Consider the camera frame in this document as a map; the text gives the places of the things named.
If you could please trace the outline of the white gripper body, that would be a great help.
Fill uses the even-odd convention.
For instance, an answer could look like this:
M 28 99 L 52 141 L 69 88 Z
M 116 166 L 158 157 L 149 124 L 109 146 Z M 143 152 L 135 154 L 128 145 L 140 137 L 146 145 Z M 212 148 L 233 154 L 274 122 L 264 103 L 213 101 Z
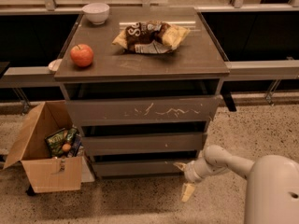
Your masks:
M 209 176 L 226 173 L 228 169 L 219 166 L 217 162 L 209 162 L 201 157 L 195 161 L 188 162 L 184 166 L 183 172 L 189 183 L 199 183 Z

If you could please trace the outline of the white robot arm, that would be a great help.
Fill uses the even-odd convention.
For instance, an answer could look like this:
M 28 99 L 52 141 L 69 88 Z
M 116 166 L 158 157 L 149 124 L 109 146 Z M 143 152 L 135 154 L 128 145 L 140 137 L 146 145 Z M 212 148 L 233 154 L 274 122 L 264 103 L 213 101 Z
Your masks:
M 299 163 L 279 155 L 256 161 L 231 154 L 220 146 L 202 156 L 175 164 L 186 178 L 181 200 L 187 202 L 205 178 L 232 171 L 247 181 L 244 224 L 299 224 Z

